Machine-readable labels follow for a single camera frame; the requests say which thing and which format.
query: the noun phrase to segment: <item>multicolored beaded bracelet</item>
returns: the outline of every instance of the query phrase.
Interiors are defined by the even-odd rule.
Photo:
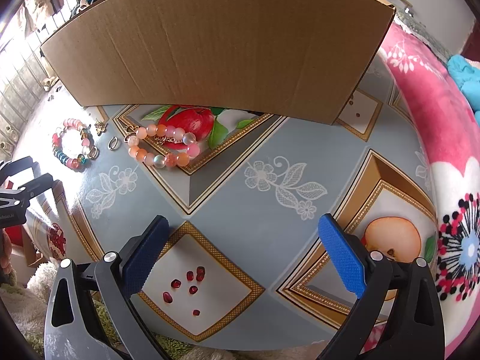
[[[147,152],[145,149],[138,147],[140,140],[146,137],[159,138],[160,144],[163,142],[184,143],[187,146],[186,152],[179,152],[178,154],[169,153],[165,156],[155,155]],[[128,143],[128,154],[130,157],[135,158],[138,162],[144,162],[145,165],[155,166],[157,168],[173,168],[178,165],[185,167],[189,164],[190,159],[200,154],[200,147],[198,146],[194,133],[185,132],[183,128],[174,126],[165,126],[159,124],[158,126],[150,124],[145,127],[139,127],[134,132],[129,133],[124,142]]]
[[[65,133],[75,128],[80,132],[82,138],[82,153],[77,158],[70,158],[62,150],[62,138]],[[79,169],[87,160],[92,158],[91,152],[96,147],[90,147],[90,126],[86,126],[78,119],[65,119],[63,121],[63,127],[58,127],[55,134],[52,136],[53,155],[59,159],[59,161],[70,169]]]

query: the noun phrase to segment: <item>blue gripper pad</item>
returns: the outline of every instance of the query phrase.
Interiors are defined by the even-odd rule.
[[[126,298],[140,292],[169,239],[169,234],[169,222],[157,215],[142,235],[130,238],[126,243],[126,256],[122,256],[123,250],[120,252],[121,291]]]
[[[361,298],[367,287],[363,264],[354,253],[342,229],[330,214],[323,215],[318,221],[318,236],[325,246],[330,259],[337,269],[345,288]]]

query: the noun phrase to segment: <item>human hand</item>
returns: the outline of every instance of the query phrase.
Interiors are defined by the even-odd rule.
[[[3,269],[6,275],[11,272],[10,256],[11,256],[11,241],[5,230],[2,230],[3,235],[3,254],[0,256],[0,268]]]

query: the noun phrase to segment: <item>silver screw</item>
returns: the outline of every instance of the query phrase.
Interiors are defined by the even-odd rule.
[[[71,260],[70,259],[63,259],[61,262],[60,262],[60,266],[62,268],[66,268],[70,265],[71,263]]]
[[[417,266],[427,266],[427,262],[422,257],[418,257],[416,260]]]
[[[373,252],[370,253],[370,257],[375,261],[380,261],[383,259],[383,254],[381,254],[377,250],[374,250]]]
[[[105,256],[103,256],[103,260],[107,263],[111,263],[116,258],[117,254],[114,251],[109,251]]]

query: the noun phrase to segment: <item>brown cardboard panel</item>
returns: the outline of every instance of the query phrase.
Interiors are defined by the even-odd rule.
[[[331,124],[394,12],[385,0],[102,0],[42,49],[84,106],[210,105]]]

